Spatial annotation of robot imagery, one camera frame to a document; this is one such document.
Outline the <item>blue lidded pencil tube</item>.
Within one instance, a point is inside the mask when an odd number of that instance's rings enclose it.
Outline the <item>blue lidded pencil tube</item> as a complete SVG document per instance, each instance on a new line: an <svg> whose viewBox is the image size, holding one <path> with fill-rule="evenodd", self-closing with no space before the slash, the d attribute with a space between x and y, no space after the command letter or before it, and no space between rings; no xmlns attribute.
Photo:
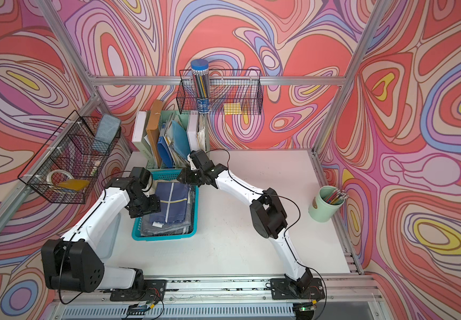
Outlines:
<svg viewBox="0 0 461 320"><path fill-rule="evenodd" d="M191 73L197 96L197 111L200 114L207 114L210 107L209 62L206 59L193 60Z"/></svg>

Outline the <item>blue folder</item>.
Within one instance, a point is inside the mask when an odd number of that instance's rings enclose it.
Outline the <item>blue folder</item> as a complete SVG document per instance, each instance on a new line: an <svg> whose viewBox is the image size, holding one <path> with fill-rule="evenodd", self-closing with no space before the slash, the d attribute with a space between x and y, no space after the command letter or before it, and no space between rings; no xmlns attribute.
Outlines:
<svg viewBox="0 0 461 320"><path fill-rule="evenodd" d="M174 151L179 157L187 160L191 148L186 130L177 121L172 121L168 130L168 135L171 138Z"/></svg>

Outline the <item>yellow card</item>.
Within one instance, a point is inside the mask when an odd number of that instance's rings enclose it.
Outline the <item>yellow card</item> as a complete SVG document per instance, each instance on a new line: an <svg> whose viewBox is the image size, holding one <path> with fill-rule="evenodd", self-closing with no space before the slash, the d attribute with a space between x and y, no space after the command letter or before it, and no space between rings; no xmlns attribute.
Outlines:
<svg viewBox="0 0 461 320"><path fill-rule="evenodd" d="M58 183L56 186L61 190L79 192L84 190L89 184L90 181L85 179L68 179Z"/></svg>

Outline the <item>beige and grey pillowcase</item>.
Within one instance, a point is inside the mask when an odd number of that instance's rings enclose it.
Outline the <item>beige and grey pillowcase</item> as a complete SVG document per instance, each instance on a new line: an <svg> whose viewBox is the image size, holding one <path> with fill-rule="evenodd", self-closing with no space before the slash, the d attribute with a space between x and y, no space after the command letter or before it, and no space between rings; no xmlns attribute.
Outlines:
<svg viewBox="0 0 461 320"><path fill-rule="evenodd" d="M193 222L191 219L178 223L160 223L142 219L139 226L141 237L161 237L171 235L184 235L193 231Z"/></svg>

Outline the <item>green pencil cup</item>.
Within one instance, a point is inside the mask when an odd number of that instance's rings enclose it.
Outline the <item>green pencil cup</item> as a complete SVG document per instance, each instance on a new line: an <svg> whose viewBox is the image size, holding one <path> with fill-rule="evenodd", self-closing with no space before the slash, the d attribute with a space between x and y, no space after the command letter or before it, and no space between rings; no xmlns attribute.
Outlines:
<svg viewBox="0 0 461 320"><path fill-rule="evenodd" d="M321 187L309 206L310 217L319 223L330 221L348 198L348 194L337 187Z"/></svg>

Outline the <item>teal plastic basket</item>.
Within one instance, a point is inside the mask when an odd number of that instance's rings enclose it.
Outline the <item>teal plastic basket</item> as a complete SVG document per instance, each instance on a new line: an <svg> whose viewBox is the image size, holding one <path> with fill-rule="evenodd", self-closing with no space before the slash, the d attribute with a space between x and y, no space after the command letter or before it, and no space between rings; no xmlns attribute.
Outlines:
<svg viewBox="0 0 461 320"><path fill-rule="evenodd" d="M163 169L159 171L154 171L152 173L153 178L153 188L151 189L154 194L157 188L158 182L178 182L177 176L180 174L179 169ZM199 200L199 188L197 186L188 185L191 188L190 196L188 198L188 207L187 214L185 219L191 219L193 222L193 231L189 234L184 235L171 235L171 236L161 236L161 237L141 237L139 233L139 226L142 219L149 220L150 215L145 215L140 218L137 218L133 225L132 238L136 241L166 241L166 240L177 240L184 239L193 236L197 231L198 223L198 200Z"/></svg>

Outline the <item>brown folder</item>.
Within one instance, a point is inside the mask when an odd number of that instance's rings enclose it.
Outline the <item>brown folder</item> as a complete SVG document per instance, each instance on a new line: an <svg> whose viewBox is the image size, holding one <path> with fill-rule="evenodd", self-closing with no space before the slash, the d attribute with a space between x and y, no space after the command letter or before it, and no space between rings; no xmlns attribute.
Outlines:
<svg viewBox="0 0 461 320"><path fill-rule="evenodd" d="M160 168L162 165L162 159L158 151L158 140L160 136L160 121L161 112L163 110L163 103L160 100L155 100L150 109L149 121L147 123L146 132L150 143L151 150L155 157L156 167Z"/></svg>

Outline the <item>navy pillowcase with yellow stripe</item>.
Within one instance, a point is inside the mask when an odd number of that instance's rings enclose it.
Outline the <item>navy pillowcase with yellow stripe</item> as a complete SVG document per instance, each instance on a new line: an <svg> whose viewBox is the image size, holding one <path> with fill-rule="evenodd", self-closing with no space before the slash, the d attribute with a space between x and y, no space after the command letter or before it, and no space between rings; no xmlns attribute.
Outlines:
<svg viewBox="0 0 461 320"><path fill-rule="evenodd" d="M158 182L155 195L160 200L160 212L149 216L149 224L162 227L185 221L191 188L178 182Z"/></svg>

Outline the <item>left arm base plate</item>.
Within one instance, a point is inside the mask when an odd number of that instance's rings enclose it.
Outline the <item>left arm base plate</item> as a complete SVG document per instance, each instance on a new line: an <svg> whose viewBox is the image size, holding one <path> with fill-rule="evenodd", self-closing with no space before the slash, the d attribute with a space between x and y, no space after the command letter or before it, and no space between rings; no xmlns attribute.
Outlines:
<svg viewBox="0 0 461 320"><path fill-rule="evenodd" d="M110 301L155 301L165 295L166 280L138 280L128 289L115 289L111 292Z"/></svg>

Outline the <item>green file organizer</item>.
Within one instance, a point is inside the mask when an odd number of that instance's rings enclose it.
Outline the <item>green file organizer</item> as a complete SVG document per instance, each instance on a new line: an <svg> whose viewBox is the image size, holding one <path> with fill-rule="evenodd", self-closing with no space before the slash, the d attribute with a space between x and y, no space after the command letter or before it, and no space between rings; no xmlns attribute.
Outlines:
<svg viewBox="0 0 461 320"><path fill-rule="evenodd" d="M183 115L178 111L162 111L161 112L161 121L160 121L160 136L158 140L158 151L159 155L162 159L162 165L160 168L180 168L188 166L189 160L182 159L179 155L174 151L173 146L171 144L171 138L168 135L168 130L172 121L177 121L182 127L187 131L189 115ZM209 150L209 129L207 120L202 116L199 116L199 142L201 144L202 151ZM141 151L141 153L147 158L148 166L151 168L157 168L155 157L150 147L150 143L146 136L144 137L145 140L145 149Z"/></svg>

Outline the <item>white binder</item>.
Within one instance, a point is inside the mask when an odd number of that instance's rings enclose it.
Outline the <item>white binder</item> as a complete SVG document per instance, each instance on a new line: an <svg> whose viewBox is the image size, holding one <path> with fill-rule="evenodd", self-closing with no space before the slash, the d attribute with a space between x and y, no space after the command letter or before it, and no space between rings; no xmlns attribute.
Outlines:
<svg viewBox="0 0 461 320"><path fill-rule="evenodd" d="M189 147L192 151L201 150L199 142L199 116L197 114L190 114L187 126L187 137Z"/></svg>

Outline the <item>yellow sticky notes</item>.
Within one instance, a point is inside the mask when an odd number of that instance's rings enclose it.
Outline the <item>yellow sticky notes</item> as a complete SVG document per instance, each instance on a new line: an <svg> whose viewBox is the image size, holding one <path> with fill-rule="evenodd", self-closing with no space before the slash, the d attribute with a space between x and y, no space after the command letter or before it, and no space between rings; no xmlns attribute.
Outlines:
<svg viewBox="0 0 461 320"><path fill-rule="evenodd" d="M225 103L223 107L225 115L242 115L242 106L239 102Z"/></svg>

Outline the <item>white tape roll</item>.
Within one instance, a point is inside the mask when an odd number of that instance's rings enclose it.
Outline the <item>white tape roll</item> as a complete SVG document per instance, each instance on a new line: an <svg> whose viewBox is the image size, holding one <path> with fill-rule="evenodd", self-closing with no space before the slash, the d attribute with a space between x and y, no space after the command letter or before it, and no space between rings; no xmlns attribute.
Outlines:
<svg viewBox="0 0 461 320"><path fill-rule="evenodd" d="M57 185L71 179L73 179L72 174L62 169L50 171L46 176L46 182L48 185Z"/></svg>

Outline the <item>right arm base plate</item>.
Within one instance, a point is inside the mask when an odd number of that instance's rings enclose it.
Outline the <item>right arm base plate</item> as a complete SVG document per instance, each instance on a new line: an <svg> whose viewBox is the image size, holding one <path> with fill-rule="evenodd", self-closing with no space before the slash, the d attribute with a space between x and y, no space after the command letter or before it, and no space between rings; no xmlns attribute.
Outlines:
<svg viewBox="0 0 461 320"><path fill-rule="evenodd" d="M310 299L320 301L326 298L325 287L321 278L311 280L308 288L303 293L296 293L289 289L290 281L285 278L272 278L267 287L271 291L273 300Z"/></svg>

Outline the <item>grey blue sponge block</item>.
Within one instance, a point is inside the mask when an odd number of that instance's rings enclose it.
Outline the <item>grey blue sponge block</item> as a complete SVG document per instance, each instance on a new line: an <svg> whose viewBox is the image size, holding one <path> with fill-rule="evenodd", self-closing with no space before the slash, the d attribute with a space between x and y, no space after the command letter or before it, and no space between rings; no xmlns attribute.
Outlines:
<svg viewBox="0 0 461 320"><path fill-rule="evenodd" d="M121 120L109 114L102 116L95 139L102 143L110 144L121 128Z"/></svg>

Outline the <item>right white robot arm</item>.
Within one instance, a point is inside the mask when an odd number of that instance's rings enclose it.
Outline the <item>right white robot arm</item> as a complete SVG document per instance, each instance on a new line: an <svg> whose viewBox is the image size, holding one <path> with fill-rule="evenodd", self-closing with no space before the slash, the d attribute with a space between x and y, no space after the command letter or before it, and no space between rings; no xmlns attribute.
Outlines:
<svg viewBox="0 0 461 320"><path fill-rule="evenodd" d="M238 178L226 165L215 164L202 150L187 156L189 167L181 170L177 181L186 185L211 185L249 206L254 230L272 243L285 269L287 288L302 297L310 287L313 274L302 264L289 235L287 213L282 197L272 189L261 189Z"/></svg>

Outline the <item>white book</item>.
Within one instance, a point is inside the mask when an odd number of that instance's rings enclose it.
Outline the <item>white book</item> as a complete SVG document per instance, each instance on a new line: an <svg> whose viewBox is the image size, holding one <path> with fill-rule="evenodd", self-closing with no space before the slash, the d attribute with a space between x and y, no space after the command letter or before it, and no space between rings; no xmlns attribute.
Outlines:
<svg viewBox="0 0 461 320"><path fill-rule="evenodd" d="M143 151L145 149L144 137L146 136L147 118L147 111L139 111L135 118L135 124L131 141L139 151Z"/></svg>

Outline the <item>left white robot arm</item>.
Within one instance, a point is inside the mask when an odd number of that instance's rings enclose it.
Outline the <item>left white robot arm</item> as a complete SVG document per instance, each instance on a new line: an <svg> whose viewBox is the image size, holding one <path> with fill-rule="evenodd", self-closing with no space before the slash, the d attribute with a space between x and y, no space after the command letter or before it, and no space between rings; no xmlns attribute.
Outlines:
<svg viewBox="0 0 461 320"><path fill-rule="evenodd" d="M68 232L42 246L46 287L59 293L144 288L140 269L108 267L105 260L113 250L110 230L122 210L132 219L160 212L160 199L149 193L152 186L152 173L143 167L134 167L127 177L111 178L98 200Z"/></svg>

